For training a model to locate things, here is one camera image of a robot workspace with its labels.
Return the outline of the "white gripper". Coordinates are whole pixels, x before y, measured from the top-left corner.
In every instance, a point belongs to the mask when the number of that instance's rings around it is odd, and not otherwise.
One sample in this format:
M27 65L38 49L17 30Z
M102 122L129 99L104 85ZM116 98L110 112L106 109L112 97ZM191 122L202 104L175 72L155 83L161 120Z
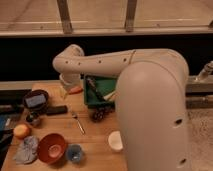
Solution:
M65 100L68 96L69 90L80 85L80 75L79 74L61 74L59 76L60 83L60 97Z

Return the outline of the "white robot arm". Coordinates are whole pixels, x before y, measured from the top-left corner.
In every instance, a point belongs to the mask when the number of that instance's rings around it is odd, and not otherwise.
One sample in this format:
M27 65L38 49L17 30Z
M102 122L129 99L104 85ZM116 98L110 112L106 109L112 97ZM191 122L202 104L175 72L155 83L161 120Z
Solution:
M133 49L86 57L70 45L53 59L66 88L74 74L115 77L115 109L128 171L192 171L184 57L171 49Z

